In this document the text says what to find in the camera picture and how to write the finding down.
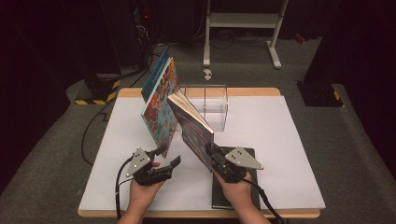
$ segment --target metal stand leg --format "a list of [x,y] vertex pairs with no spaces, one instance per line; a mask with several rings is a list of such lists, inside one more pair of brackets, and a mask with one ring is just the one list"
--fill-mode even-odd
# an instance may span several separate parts
[[277,36],[279,35],[280,26],[282,25],[282,21],[285,16],[286,6],[288,5],[288,2],[289,2],[289,0],[283,1],[282,8],[280,9],[279,17],[276,22],[276,27],[274,30],[273,37],[272,37],[271,41],[267,41],[267,47],[268,47],[268,50],[270,51],[271,58],[273,60],[275,69],[282,68],[282,65],[280,64],[280,60],[277,57],[277,53],[275,50],[275,44],[276,44]]
[[206,30],[204,47],[204,67],[210,66],[210,0],[206,1]]

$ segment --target gray carpet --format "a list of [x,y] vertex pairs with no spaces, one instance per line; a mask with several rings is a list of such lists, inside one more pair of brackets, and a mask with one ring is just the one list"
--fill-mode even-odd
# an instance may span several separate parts
[[[396,223],[396,183],[375,151],[342,85],[334,85],[344,107],[306,107],[296,86],[302,80],[319,44],[309,40],[278,40],[282,69],[275,70],[264,42],[237,43],[211,51],[213,76],[204,79],[203,48],[171,45],[181,83],[223,84],[229,87],[276,87],[285,95],[307,157],[327,208],[316,219],[290,223]],[[229,43],[213,41],[216,47]],[[160,53],[161,47],[155,49]],[[135,84],[141,87],[148,75]],[[132,85],[138,76],[121,81]],[[71,86],[73,102],[82,81]],[[79,217],[77,210],[91,171],[81,157],[85,128],[102,105],[71,104],[25,160],[0,197],[0,223],[115,223],[112,218]],[[112,105],[104,112],[111,115]],[[98,116],[87,131],[84,152],[94,161],[106,129]],[[237,223],[237,220],[147,219],[146,223]]]

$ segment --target book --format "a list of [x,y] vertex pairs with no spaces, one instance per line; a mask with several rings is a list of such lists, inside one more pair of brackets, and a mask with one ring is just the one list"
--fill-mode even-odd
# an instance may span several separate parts
[[[181,91],[169,95],[167,102],[181,126],[181,136],[184,143],[186,143],[198,159],[207,167],[209,172],[212,172],[212,157],[209,156],[209,154],[212,154],[210,152],[212,152],[215,146],[213,129]],[[252,157],[255,156],[253,148],[245,148],[245,150]],[[257,182],[257,170],[249,169],[249,171],[252,176],[252,181]],[[253,204],[260,210],[259,192],[254,188],[250,188],[250,197]],[[233,209],[223,194],[220,182],[214,175],[212,184],[212,208]]]
[[[249,153],[252,157],[255,157],[254,149],[253,148],[246,148],[244,149]],[[251,174],[251,180],[252,182],[257,183],[257,170],[255,169],[249,169],[249,172]],[[259,192],[251,187],[250,188],[250,197],[251,201],[253,202],[253,205],[260,210],[260,195]],[[222,187],[218,179],[216,178],[215,175],[213,175],[213,182],[212,182],[212,208],[218,208],[218,209],[233,209],[231,204],[227,201],[227,199],[224,196],[224,193],[222,191]]]
[[181,91],[169,95],[167,102],[181,126],[184,143],[212,172],[212,158],[206,152],[213,149],[214,131]]
[[166,146],[168,149],[177,128],[177,119],[166,101],[167,96],[177,90],[175,62],[173,58],[168,58],[141,113],[157,147]]
[[164,49],[160,58],[155,63],[152,71],[150,72],[148,76],[148,80],[146,81],[145,85],[142,88],[141,93],[145,102],[149,99],[151,93],[156,87],[158,80],[161,78],[161,74],[163,73],[163,69],[165,68],[169,59],[170,59],[169,51],[168,49]]

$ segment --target wooden table edge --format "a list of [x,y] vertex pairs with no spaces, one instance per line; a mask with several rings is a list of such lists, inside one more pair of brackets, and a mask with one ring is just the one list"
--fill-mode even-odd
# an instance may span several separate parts
[[[320,216],[320,209],[279,209],[276,210],[283,218],[316,218]],[[116,217],[116,211],[78,210],[81,217]],[[262,210],[268,218],[274,215],[269,210]],[[145,217],[151,218],[234,218],[237,217],[233,210],[210,211],[147,211]]]
[[[141,88],[123,88],[119,91],[119,97],[140,97]],[[279,96],[280,91],[273,87],[252,87],[252,88],[227,88],[228,96]]]

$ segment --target yellow and black hazard tape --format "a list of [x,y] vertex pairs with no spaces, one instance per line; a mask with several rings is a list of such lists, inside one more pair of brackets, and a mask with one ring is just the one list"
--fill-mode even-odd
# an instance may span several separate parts
[[120,85],[120,81],[116,81],[111,89],[111,92],[107,96],[107,99],[104,101],[103,99],[76,99],[75,102],[77,105],[106,105],[111,103],[116,97],[117,88]]

